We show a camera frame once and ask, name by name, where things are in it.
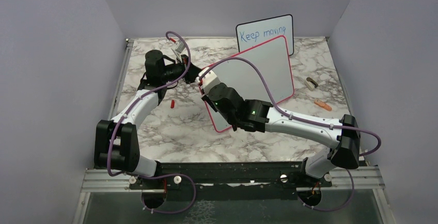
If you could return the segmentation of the red framed whiteboard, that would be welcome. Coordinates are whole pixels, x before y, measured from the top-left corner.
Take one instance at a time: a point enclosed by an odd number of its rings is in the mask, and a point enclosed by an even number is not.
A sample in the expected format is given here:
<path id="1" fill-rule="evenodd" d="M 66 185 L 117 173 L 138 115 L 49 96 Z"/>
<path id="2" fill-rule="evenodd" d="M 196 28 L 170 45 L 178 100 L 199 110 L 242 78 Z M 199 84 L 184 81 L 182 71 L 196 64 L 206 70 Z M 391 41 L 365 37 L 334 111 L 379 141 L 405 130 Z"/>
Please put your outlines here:
<path id="1" fill-rule="evenodd" d="M 295 88 L 287 42 L 278 36 L 234 55 L 250 61 L 261 73 L 275 102 L 281 103 L 294 95 Z M 228 60 L 216 67 L 209 65 L 221 83 L 234 88 L 243 99 L 270 101 L 256 70 L 240 60 Z"/>

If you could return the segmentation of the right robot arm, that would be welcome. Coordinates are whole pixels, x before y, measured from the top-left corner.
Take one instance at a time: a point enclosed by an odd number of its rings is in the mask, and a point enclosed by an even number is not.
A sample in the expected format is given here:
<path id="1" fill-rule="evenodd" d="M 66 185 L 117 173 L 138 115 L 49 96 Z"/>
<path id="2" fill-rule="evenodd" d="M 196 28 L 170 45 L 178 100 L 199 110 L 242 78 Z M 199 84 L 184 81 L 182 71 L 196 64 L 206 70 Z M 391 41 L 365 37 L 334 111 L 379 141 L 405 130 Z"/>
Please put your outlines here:
<path id="1" fill-rule="evenodd" d="M 202 100 L 220 113 L 234 131 L 283 133 L 324 145 L 323 150 L 302 162 L 298 180 L 304 186 L 313 185 L 336 167 L 359 167 L 360 135 L 353 116 L 317 122 L 311 116 L 276 109 L 270 102 L 245 100 L 224 83 L 204 92 Z"/>

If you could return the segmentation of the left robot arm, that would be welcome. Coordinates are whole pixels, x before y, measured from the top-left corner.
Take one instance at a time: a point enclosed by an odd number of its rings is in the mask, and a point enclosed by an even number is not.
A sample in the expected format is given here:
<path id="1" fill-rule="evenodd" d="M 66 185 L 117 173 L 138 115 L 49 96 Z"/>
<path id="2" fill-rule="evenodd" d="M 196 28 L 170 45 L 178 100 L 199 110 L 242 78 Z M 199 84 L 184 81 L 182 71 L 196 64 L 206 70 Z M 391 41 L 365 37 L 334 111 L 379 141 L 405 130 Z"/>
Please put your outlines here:
<path id="1" fill-rule="evenodd" d="M 159 50 L 145 54 L 145 73 L 135 97 L 111 120 L 101 120 L 96 127 L 94 164 L 106 168 L 111 175 L 123 172 L 143 176 L 150 188 L 162 183 L 158 162 L 140 154 L 137 130 L 150 113 L 159 106 L 171 85 L 180 79 L 194 83 L 201 68 L 191 64 L 187 55 L 174 60 Z"/>

